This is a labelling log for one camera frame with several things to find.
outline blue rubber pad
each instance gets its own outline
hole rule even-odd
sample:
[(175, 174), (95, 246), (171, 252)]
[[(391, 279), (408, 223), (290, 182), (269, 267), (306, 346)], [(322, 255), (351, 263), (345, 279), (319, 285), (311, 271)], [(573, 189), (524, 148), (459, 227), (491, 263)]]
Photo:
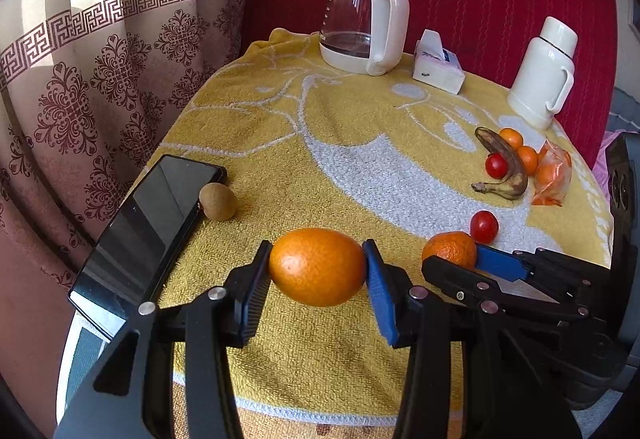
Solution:
[(399, 335), (396, 328), (396, 307), (387, 283), (388, 279), (383, 272), (386, 266), (375, 245), (365, 242), (362, 249), (367, 257), (367, 292), (371, 308), (376, 316), (380, 334), (389, 345), (394, 346)]
[(519, 259), (509, 253), (481, 244), (478, 244), (476, 269), (499, 276), (509, 282), (527, 278), (527, 270)]

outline table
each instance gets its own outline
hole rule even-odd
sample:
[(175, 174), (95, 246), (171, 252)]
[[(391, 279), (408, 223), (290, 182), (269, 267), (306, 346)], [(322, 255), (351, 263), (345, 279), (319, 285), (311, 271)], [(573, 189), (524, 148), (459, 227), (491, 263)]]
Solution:
[[(172, 153), (224, 165), (239, 199), (234, 219), (196, 228), (161, 305), (193, 299), (248, 263), (261, 239), (305, 226), (374, 238), (387, 262), (424, 283), (417, 257), (425, 238), (467, 229), (480, 209), (500, 221), (499, 249), (543, 246), (609, 265), (610, 215), (590, 170), (557, 123), (536, 132), (505, 95), (472, 74), (459, 96), (415, 82), (408, 55), (385, 76), (341, 72), (321, 60), (317, 35), (275, 30), (252, 44), (200, 89), (150, 160)], [(511, 126), (534, 148), (548, 137), (571, 152), (564, 206), (531, 206), (531, 186), (515, 202), (471, 191), (484, 177), (486, 152), (472, 135), (478, 125)], [(452, 354), (456, 364), (460, 351)], [(178, 348), (178, 385), (183, 359)], [(319, 310), (273, 289), (258, 336), (230, 352), (245, 434), (261, 438), (267, 430), (390, 437), (405, 364), (406, 351), (390, 350), (379, 336), (364, 292)], [(460, 383), (460, 369), (452, 380)], [(452, 433), (461, 409), (454, 388)]]

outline white kettle handle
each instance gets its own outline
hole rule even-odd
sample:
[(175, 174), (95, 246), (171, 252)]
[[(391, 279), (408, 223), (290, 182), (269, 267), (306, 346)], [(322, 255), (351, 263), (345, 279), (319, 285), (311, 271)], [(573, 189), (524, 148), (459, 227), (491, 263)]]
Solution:
[(569, 92), (571, 92), (571, 87), (574, 86), (574, 74), (566, 67), (562, 67), (562, 70), (564, 70), (564, 72), (566, 73), (566, 81), (564, 82), (564, 85), (560, 90), (558, 99), (556, 99), (556, 104), (551, 105), (549, 101), (546, 102), (546, 109), (551, 114), (557, 114), (558, 112), (560, 112), (560, 110), (562, 110), (564, 102), (566, 101), (566, 97), (569, 95)]
[(371, 0), (371, 44), (367, 72), (380, 76), (400, 62), (409, 24), (409, 0)]

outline orange in plastic bag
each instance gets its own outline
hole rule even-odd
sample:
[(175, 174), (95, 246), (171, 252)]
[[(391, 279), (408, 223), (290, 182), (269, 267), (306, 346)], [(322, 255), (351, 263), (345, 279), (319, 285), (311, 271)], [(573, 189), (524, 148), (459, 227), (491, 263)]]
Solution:
[(540, 150), (536, 170), (536, 193), (531, 204), (535, 206), (562, 206), (571, 182), (571, 156), (548, 139)]

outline tissue box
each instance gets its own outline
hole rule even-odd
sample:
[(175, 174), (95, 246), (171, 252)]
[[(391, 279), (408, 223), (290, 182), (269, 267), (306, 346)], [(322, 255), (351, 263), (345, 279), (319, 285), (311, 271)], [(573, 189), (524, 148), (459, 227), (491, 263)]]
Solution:
[(415, 46), (414, 80), (450, 94), (459, 93), (465, 81), (458, 57), (442, 48), (440, 34), (436, 31), (425, 30)]

